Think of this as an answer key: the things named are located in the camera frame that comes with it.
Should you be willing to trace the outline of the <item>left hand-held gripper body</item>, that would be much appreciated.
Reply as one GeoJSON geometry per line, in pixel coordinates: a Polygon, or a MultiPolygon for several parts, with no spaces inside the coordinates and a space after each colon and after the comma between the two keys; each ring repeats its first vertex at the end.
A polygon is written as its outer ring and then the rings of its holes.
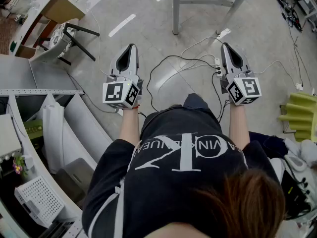
{"type": "Polygon", "coordinates": [[[102,103],[114,109],[133,109],[142,98],[143,80],[137,71],[110,70],[110,76],[103,84],[102,103]]]}

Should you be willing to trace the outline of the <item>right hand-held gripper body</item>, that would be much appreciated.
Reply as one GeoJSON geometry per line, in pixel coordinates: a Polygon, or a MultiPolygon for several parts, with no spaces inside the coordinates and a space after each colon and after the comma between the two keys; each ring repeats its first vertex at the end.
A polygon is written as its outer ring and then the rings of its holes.
{"type": "Polygon", "coordinates": [[[222,94],[236,106],[250,104],[262,96],[259,79],[251,70],[229,69],[220,78],[222,94]]]}

